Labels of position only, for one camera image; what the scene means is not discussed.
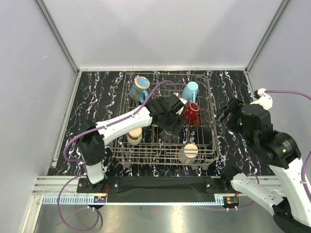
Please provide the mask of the clear glass cup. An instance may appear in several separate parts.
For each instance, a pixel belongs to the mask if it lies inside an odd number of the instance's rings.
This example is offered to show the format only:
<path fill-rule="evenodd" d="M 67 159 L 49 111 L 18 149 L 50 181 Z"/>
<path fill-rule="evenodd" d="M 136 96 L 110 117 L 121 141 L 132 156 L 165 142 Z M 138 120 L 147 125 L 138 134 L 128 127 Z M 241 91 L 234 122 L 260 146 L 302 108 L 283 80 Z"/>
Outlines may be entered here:
<path fill-rule="evenodd" d="M 174 144 L 178 141 L 178 136 L 174 135 L 172 132 L 163 130 L 160 134 L 161 142 L 163 144 Z"/>

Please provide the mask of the red mug cream interior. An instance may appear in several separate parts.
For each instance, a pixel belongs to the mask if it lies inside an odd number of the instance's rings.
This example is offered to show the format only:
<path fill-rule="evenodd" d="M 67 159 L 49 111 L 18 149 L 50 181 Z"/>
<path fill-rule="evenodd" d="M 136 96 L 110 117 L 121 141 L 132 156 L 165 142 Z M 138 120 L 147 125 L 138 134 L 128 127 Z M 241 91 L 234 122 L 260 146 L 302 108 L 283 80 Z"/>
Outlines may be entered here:
<path fill-rule="evenodd" d="M 193 125 L 194 127 L 199 127 L 200 121 L 200 108 L 195 102 L 189 102 L 185 106 L 184 115 L 187 116 L 186 123 L 188 125 Z"/>

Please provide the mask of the light blue mug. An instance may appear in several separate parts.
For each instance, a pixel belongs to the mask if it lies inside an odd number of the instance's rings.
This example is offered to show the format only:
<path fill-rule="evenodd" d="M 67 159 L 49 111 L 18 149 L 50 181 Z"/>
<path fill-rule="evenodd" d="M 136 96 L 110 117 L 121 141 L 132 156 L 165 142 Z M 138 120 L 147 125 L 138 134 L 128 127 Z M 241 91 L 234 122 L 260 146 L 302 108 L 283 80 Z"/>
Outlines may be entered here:
<path fill-rule="evenodd" d="M 196 97 L 198 95 L 199 86 L 196 82 L 189 82 L 185 86 L 182 92 L 182 98 L 185 99 L 187 102 L 194 102 L 196 103 Z"/>

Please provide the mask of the beige paper cup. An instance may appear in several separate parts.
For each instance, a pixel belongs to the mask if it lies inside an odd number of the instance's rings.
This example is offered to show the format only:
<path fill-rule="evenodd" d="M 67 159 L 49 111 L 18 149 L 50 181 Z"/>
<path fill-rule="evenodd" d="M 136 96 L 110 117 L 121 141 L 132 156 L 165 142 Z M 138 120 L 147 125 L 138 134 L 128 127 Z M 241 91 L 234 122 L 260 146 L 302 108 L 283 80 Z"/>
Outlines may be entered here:
<path fill-rule="evenodd" d="M 198 147 L 195 144 L 186 144 L 178 152 L 179 162 L 184 165 L 191 165 L 194 163 L 199 153 Z"/>

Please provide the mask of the steel brown tumbler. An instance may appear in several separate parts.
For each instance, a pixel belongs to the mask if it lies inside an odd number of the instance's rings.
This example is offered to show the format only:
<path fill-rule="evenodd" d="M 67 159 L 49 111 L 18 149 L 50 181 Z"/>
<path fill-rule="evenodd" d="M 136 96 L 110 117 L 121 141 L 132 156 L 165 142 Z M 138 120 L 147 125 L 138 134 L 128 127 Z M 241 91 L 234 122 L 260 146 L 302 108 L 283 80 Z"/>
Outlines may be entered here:
<path fill-rule="evenodd" d="M 137 128 L 127 133 L 127 141 L 131 145 L 137 145 L 142 141 L 142 128 Z"/>

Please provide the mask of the blue butterfly mug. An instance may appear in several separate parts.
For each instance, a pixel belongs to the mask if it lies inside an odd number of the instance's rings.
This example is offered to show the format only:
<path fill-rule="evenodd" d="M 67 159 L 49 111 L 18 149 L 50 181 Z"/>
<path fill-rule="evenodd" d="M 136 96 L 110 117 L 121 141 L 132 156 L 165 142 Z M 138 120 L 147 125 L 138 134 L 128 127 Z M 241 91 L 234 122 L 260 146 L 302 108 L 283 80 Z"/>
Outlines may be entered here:
<path fill-rule="evenodd" d="M 131 87 L 130 97 L 135 101 L 144 103 L 149 95 L 149 87 L 150 82 L 147 78 L 142 76 L 135 77 L 134 83 Z"/>

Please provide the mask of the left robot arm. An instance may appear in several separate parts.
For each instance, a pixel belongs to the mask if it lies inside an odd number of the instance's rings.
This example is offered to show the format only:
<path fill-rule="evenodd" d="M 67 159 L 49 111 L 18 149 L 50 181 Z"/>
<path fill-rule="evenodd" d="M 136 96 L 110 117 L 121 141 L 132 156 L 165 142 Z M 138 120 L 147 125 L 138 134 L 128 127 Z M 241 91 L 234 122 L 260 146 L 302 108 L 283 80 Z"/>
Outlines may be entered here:
<path fill-rule="evenodd" d="M 172 94 L 167 99 L 149 99 L 145 105 L 111 120 L 86 122 L 83 126 L 85 135 L 77 140 L 77 146 L 86 163 L 88 188 L 94 193 L 104 189 L 102 161 L 106 145 L 130 131 L 150 125 L 157 125 L 171 134 L 179 134 L 187 119 L 181 116 L 186 103 L 185 99 Z"/>

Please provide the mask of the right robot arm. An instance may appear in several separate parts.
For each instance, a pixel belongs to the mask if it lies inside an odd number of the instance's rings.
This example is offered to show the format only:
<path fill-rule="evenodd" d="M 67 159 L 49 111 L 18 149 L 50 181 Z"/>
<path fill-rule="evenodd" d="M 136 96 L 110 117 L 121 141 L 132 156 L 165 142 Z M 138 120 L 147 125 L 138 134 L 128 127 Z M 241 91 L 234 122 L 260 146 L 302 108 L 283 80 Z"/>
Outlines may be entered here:
<path fill-rule="evenodd" d="M 217 113 L 217 120 L 228 119 L 226 126 L 239 133 L 248 147 L 263 159 L 277 176 L 284 195 L 271 191 L 244 173 L 229 168 L 221 174 L 220 187 L 248 196 L 263 207 L 285 233 L 311 231 L 311 198 L 303 175 L 303 161 L 296 141 L 287 133 L 273 129 L 268 107 L 246 104 L 233 98 Z"/>

